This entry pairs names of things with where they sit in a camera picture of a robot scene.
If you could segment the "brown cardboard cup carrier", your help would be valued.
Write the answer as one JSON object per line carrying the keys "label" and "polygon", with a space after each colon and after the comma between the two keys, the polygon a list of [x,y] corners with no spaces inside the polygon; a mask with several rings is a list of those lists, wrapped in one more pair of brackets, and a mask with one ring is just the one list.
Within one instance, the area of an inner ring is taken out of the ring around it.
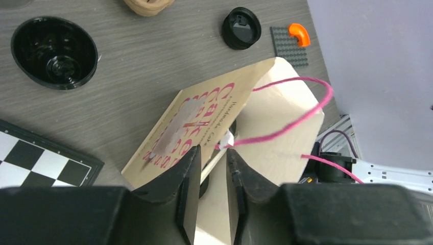
{"label": "brown cardboard cup carrier", "polygon": [[124,2],[136,14],[151,17],[172,5],[174,0],[124,0]]}

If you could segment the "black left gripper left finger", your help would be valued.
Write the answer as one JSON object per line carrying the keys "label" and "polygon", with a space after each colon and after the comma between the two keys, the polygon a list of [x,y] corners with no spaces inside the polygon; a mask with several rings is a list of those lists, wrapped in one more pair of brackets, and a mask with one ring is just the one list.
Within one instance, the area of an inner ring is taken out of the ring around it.
{"label": "black left gripper left finger", "polygon": [[121,186],[1,190],[1,244],[193,244],[201,148],[128,190]]}

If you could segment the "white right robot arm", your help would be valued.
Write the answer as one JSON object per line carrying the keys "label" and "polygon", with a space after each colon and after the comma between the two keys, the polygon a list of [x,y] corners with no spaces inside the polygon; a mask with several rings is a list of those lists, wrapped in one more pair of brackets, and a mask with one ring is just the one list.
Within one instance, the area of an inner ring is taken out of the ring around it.
{"label": "white right robot arm", "polygon": [[416,170],[369,163],[338,152],[321,152],[316,142],[300,182],[396,184],[432,196],[432,170]]}

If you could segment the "paper bag with pink handles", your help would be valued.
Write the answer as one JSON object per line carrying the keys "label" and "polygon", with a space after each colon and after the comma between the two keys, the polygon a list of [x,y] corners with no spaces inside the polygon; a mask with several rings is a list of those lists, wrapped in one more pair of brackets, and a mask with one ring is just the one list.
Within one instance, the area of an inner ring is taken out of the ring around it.
{"label": "paper bag with pink handles", "polygon": [[236,150],[274,184],[297,183],[333,97],[325,81],[302,77],[283,58],[266,59],[182,89],[122,170],[138,188],[201,146],[201,168],[222,146],[234,146],[213,168],[198,204],[196,244],[228,244],[229,209],[225,156]]}

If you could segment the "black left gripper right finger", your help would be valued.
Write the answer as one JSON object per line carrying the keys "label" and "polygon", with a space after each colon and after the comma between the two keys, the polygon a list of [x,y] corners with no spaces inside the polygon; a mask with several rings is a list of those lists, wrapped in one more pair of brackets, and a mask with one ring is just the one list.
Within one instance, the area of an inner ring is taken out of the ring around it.
{"label": "black left gripper right finger", "polygon": [[276,185],[227,151],[232,244],[432,244],[432,223],[406,188]]}

